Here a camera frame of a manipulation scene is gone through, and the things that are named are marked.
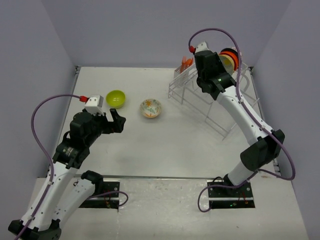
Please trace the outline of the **lime green bowl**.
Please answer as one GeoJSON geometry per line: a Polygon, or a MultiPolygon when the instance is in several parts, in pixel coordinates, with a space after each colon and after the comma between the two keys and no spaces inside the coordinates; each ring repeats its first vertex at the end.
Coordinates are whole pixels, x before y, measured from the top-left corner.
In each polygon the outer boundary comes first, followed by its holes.
{"type": "Polygon", "coordinates": [[[119,109],[124,106],[126,95],[121,90],[112,90],[106,95],[106,103],[110,108],[119,109]]]}

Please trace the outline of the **white floral pattern bowl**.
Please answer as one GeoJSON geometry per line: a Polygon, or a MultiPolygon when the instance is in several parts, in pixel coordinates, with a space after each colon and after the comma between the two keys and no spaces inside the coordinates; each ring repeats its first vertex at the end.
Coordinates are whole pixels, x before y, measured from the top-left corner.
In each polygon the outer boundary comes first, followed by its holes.
{"type": "Polygon", "coordinates": [[[154,98],[145,99],[140,104],[139,111],[143,117],[153,119],[161,114],[162,104],[154,98]]]}

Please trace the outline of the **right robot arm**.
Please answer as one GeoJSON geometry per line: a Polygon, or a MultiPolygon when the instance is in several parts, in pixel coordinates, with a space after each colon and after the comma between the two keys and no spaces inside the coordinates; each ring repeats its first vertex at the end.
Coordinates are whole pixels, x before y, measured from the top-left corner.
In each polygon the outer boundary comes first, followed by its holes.
{"type": "Polygon", "coordinates": [[[223,191],[233,197],[241,191],[241,185],[259,168],[278,157],[284,142],[282,130],[273,130],[237,93],[236,81],[227,72],[219,55],[205,49],[194,54],[197,69],[197,85],[208,93],[235,120],[243,132],[249,147],[240,153],[240,162],[223,178],[223,191]]]}

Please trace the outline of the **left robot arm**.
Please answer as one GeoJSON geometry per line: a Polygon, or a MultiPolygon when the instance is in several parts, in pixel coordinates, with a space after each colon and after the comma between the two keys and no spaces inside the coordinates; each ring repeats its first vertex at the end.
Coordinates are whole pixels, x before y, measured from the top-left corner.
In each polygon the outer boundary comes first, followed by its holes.
{"type": "Polygon", "coordinates": [[[97,138],[123,131],[126,118],[114,108],[110,113],[112,121],[108,121],[105,113],[91,114],[86,110],[73,117],[69,131],[56,148],[53,164],[36,199],[21,219],[13,220],[8,226],[16,239],[58,240],[75,210],[88,198],[103,193],[102,175],[88,170],[61,202],[67,185],[90,154],[90,147],[97,138]]]}

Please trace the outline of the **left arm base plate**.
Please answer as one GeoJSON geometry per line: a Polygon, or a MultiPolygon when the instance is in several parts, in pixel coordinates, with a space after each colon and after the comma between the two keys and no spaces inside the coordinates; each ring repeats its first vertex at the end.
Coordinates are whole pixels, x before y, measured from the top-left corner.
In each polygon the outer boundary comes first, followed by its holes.
{"type": "MultiPolygon", "coordinates": [[[[104,181],[102,190],[93,195],[118,191],[120,189],[119,181],[104,181]]],[[[79,208],[83,209],[119,209],[119,193],[112,193],[101,197],[92,198],[84,201],[79,208]]]]}

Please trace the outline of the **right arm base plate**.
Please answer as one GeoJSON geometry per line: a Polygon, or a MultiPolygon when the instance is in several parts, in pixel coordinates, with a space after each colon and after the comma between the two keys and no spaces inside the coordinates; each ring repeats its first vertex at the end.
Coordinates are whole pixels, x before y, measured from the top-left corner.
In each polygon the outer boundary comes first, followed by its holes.
{"type": "Polygon", "coordinates": [[[207,191],[211,209],[253,209],[256,207],[250,182],[236,189],[210,187],[207,191]]]}

